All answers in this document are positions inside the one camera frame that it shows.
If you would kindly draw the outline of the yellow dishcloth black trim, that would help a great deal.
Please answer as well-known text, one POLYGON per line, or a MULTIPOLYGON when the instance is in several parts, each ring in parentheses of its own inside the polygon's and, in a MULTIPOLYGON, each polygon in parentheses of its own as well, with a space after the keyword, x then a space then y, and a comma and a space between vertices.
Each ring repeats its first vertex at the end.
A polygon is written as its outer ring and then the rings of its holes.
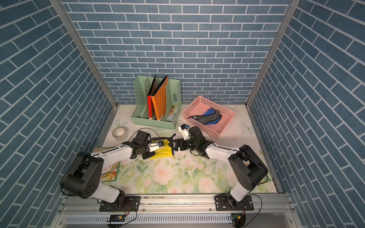
POLYGON ((156 144, 156 143, 159 143, 160 141, 162 141, 163 146, 160 146, 157 150, 154 151, 155 155, 150 157, 150 160, 172 157, 174 155, 174 151, 169 146, 169 143, 173 140, 174 136, 175 135, 173 135, 171 138, 167 138, 167 137, 152 138, 152 140, 151 140, 152 144, 156 144))

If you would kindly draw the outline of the blue grey dishcloth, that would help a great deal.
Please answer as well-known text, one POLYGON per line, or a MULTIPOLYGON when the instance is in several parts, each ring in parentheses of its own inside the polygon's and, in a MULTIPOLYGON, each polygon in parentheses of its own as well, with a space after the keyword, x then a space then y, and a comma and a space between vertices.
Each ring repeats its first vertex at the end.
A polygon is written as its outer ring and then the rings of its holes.
POLYGON ((222 118, 222 115, 219 110, 210 108, 203 115, 200 116, 190 116, 188 119, 193 119, 198 121, 203 125, 213 125, 217 124, 222 118))

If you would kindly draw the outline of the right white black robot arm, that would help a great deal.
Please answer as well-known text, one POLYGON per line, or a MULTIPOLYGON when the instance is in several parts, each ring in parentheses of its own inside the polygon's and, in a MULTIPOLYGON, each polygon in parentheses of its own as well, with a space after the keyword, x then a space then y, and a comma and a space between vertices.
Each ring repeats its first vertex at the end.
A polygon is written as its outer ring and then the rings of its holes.
POLYGON ((228 163, 236 178, 237 183, 226 194, 226 201, 232 208, 237 207, 244 197, 256 188, 268 174, 268 168, 258 155, 248 145, 238 148, 224 147, 212 140, 206 139, 200 128, 185 128, 179 132, 183 138, 168 138, 172 151, 197 151, 200 157, 216 159, 228 163))

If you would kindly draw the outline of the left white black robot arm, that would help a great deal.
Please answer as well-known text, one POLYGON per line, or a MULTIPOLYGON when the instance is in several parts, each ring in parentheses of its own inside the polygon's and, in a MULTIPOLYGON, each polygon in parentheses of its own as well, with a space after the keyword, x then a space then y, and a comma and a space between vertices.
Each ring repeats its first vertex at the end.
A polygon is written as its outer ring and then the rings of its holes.
POLYGON ((93 198, 108 203, 124 204, 124 192, 100 181, 103 169, 138 155, 154 155, 149 147, 151 135, 140 129, 136 136, 112 149, 99 153, 80 152, 74 158, 66 174, 60 181, 63 194, 83 199, 93 198))

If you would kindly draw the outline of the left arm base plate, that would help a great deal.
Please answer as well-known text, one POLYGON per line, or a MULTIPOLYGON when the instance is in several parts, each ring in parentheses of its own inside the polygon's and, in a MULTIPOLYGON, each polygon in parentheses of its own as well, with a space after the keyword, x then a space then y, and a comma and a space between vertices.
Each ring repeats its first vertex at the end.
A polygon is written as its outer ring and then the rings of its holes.
POLYGON ((121 196, 115 202, 109 203, 102 201, 100 212, 128 212, 130 210, 138 211, 140 204, 140 196, 121 196))

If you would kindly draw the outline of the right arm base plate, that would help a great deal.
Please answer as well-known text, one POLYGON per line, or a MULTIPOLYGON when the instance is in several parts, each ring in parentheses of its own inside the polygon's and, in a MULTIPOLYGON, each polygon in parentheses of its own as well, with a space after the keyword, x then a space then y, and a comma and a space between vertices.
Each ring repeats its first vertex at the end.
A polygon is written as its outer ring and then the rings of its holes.
POLYGON ((241 201, 236 201, 227 194, 219 194, 214 197, 217 211, 253 211, 254 206, 251 196, 245 196, 241 201))

